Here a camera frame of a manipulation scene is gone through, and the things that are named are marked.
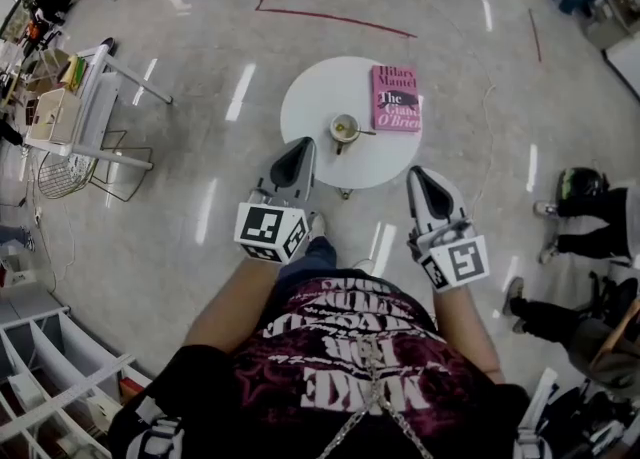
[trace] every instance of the mug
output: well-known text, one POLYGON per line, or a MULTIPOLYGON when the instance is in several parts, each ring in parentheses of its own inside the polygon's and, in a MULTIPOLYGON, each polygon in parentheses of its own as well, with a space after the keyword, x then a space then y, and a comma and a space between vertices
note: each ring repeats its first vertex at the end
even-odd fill
POLYGON ((333 140, 338 143, 337 154, 340 155, 345 144, 351 144, 360 137, 360 124, 353 116, 340 114, 331 120, 329 132, 333 140))

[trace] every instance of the silver chain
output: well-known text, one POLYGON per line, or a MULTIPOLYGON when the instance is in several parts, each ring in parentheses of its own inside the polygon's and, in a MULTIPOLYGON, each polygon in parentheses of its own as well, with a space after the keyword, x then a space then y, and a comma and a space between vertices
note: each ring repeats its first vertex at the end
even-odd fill
POLYGON ((364 394, 364 404, 362 407, 353 413, 351 417, 346 421, 346 423, 340 428, 335 437, 331 440, 331 442, 325 447, 324 451, 318 459, 326 459, 329 454, 336 448, 342 441, 345 436, 364 418, 364 415, 375 405, 378 404, 381 409, 385 410, 394 422, 398 424, 398 427, 402 429, 404 435, 409 438, 416 448, 420 451, 420 455, 422 455, 423 459, 433 459, 433 456, 429 453, 429 451, 424 447, 420 438, 413 431, 409 422, 405 420, 404 416, 402 416, 398 411, 394 409, 391 403, 384 398, 382 382, 380 381, 380 372, 375 366, 375 361, 380 360, 382 358, 382 351, 378 348, 378 344, 375 341, 375 338, 371 335, 358 338, 358 350, 360 352, 360 358, 364 361, 365 368, 367 369, 369 376, 371 377, 371 388, 370 390, 364 394))

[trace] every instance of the round white table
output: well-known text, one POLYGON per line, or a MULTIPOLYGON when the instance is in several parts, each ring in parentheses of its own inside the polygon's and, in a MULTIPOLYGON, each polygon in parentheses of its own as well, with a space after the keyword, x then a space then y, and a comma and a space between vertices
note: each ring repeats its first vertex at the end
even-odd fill
MULTIPOLYGON (((280 113, 285 143, 311 137, 316 143, 315 177, 341 190, 366 189, 388 182, 413 159, 419 132, 361 134, 341 155, 329 134, 331 120, 350 114, 363 130, 372 130, 371 68, 362 57, 335 57, 303 72, 287 91, 280 113)), ((345 199, 349 192, 343 192, 345 199)))

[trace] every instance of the pink book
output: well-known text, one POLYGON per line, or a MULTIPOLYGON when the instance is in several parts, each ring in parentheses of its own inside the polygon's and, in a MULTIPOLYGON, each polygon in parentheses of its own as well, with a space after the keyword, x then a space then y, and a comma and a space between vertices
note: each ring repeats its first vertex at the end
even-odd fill
POLYGON ((398 132, 420 130, 420 102, 413 68, 374 66, 373 128, 398 132))

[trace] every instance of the white desk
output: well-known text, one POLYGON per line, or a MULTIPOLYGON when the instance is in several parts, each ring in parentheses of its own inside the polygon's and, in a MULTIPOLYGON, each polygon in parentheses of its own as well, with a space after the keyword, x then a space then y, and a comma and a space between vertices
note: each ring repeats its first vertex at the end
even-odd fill
POLYGON ((315 176, 340 189, 366 189, 388 182, 406 168, 418 150, 419 132, 362 134, 336 154, 329 124, 350 114, 371 130, 371 68, 380 63, 362 57, 336 57, 303 72, 287 91, 280 114, 284 142, 311 137, 316 143, 315 176))
POLYGON ((127 66, 111 57, 106 45, 91 48, 79 52, 78 56, 84 58, 87 63, 87 70, 82 79, 82 83, 76 91, 80 98, 80 111, 78 122, 73 132, 73 139, 68 144, 54 144, 49 141, 40 141, 27 138, 27 144, 46 150, 56 155, 66 157, 72 153, 87 155, 100 160, 117 162, 133 167, 140 167, 149 170, 153 164, 142 160, 116 155, 115 153, 103 151, 102 139, 104 138, 113 104, 118 96, 121 76, 139 84, 149 93, 157 96, 162 101, 170 104, 173 98, 164 91, 158 89, 143 77, 131 71, 127 66), (104 72, 109 66, 115 71, 104 72))

